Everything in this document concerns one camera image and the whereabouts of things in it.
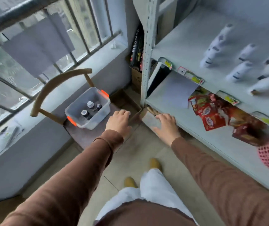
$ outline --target foot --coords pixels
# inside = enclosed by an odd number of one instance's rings
[[[162,165],[155,158],[151,158],[149,160],[149,169],[153,169],[153,168],[159,169],[161,172],[163,172]]]
[[[124,180],[124,187],[134,187],[137,188],[137,185],[132,177],[127,177]]]

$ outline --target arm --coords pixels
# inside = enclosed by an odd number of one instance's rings
[[[184,140],[175,118],[168,114],[158,118],[162,128],[154,128],[155,132],[188,168],[226,225],[269,225],[269,191]]]
[[[1,225],[76,226],[115,149],[130,132],[129,114],[125,110],[116,111],[100,137],[19,205]]]

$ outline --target window bars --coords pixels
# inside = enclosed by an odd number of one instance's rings
[[[47,10],[47,7],[53,3],[58,2],[58,1],[60,1],[60,0],[26,0],[20,4],[17,4],[15,7],[4,11],[2,14],[0,14],[0,33],[4,29],[6,29],[6,28],[14,25],[15,23],[18,23],[18,22],[19,22],[19,26],[24,30],[26,28],[26,26],[23,24],[23,22],[20,22],[20,21],[26,19],[27,17],[31,16],[32,14],[34,14],[40,10],[42,10],[46,16],[49,16],[50,13]],[[101,0],[104,2],[104,6],[105,6],[104,11],[106,11],[107,21],[108,21],[108,24],[110,27],[110,36],[107,37],[107,39],[102,40],[100,37],[100,33],[99,33],[99,29],[98,29],[98,22],[96,21],[96,17],[94,14],[94,8],[92,6],[91,0],[83,0],[83,1],[85,1],[87,3],[88,10],[91,14],[92,24],[94,25],[94,28],[96,30],[96,35],[97,35],[99,45],[96,47],[93,47],[91,50],[89,49],[89,46],[87,44],[87,41],[86,41],[85,36],[83,34],[83,31],[81,30],[79,22],[77,21],[75,11],[72,8],[71,0],[64,0],[65,4],[67,6],[67,9],[69,11],[69,14],[71,15],[73,23],[76,27],[77,33],[80,36],[80,39],[85,46],[86,53],[84,53],[84,56],[82,56],[77,61],[75,56],[72,54],[72,52],[70,52],[69,55],[72,58],[73,65],[70,66],[69,68],[67,68],[66,70],[61,70],[60,67],[56,63],[54,63],[53,65],[57,69],[59,74],[76,68],[79,64],[81,64],[82,62],[87,60],[94,53],[96,53],[99,49],[101,49],[104,45],[106,45],[108,42],[113,40],[117,35],[119,35],[121,33],[120,31],[113,33],[112,25],[111,25],[111,21],[110,21],[109,9],[108,9],[108,2],[107,2],[107,0]],[[38,77],[37,79],[42,84],[46,84],[45,80],[43,80],[41,77]],[[10,87],[14,91],[17,91],[18,93],[20,93],[24,99],[22,101],[22,103],[19,103],[18,106],[14,106],[12,108],[7,108],[6,106],[3,106],[0,104],[0,109],[4,110],[6,112],[3,116],[0,116],[0,126],[1,126],[6,121],[8,121],[10,118],[12,118],[16,113],[21,111],[23,108],[25,108],[27,105],[29,105],[33,100],[35,100],[36,96],[39,94],[39,91],[35,92],[35,94],[31,96],[28,93],[26,93],[24,90],[18,88],[16,86],[16,84],[14,84],[14,82],[12,82],[12,80],[9,80],[7,78],[5,79],[5,78],[0,76],[0,82],[4,83],[5,85]]]

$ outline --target plastic storage box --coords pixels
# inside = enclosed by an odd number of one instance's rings
[[[102,109],[99,111],[91,110],[87,106],[88,101],[93,102],[95,106],[101,104]],[[81,115],[81,111],[84,109],[93,116],[90,120]],[[72,124],[77,125],[79,128],[87,128],[89,130],[94,129],[109,113],[109,95],[104,91],[98,90],[96,87],[90,87],[65,109],[65,114]]]

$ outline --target white shelf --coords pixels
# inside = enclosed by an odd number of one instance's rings
[[[256,147],[232,137],[233,127],[224,126],[206,132],[201,118],[195,115],[191,106],[189,109],[184,109],[163,103],[164,93],[173,87],[168,85],[171,78],[178,82],[185,79],[180,74],[171,72],[146,99],[146,103],[161,113],[175,116],[182,129],[269,189],[269,168],[259,159]]]
[[[212,40],[227,24],[235,28],[228,37],[225,50],[217,58],[217,65],[211,68],[200,68],[199,63]],[[255,43],[259,49],[251,61],[255,68],[239,83],[228,83],[225,76],[237,65],[235,58],[246,45]],[[229,18],[217,12],[198,7],[175,29],[173,29],[152,50],[152,58],[165,57],[173,63],[173,70],[180,66],[192,71],[206,82],[202,85],[213,93],[224,91],[242,103],[238,107],[248,113],[259,111],[269,116],[269,95],[250,96],[247,89],[257,82],[263,68],[263,61],[269,55],[269,30],[257,28],[246,22]]]

